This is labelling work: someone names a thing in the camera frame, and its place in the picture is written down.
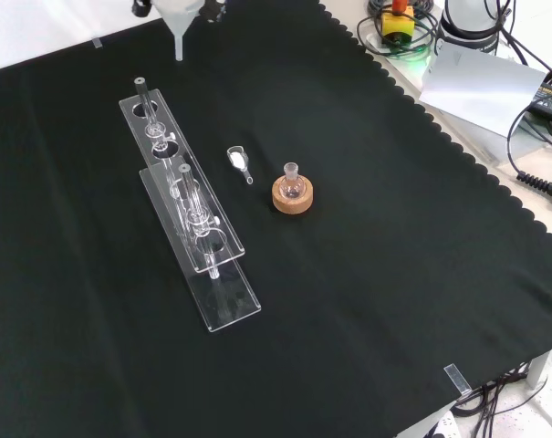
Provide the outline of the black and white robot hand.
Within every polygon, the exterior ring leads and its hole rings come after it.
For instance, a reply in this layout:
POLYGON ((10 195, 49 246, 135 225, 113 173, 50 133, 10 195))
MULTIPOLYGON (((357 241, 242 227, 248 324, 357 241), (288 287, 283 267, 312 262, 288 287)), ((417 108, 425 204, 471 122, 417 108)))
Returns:
MULTIPOLYGON (((139 18, 147 17, 154 2, 151 0, 134 0, 131 6, 131 12, 139 18)), ((196 12, 198 16, 202 16, 210 22, 217 22, 226 12, 225 1, 195 1, 193 5, 186 7, 187 12, 196 12)))

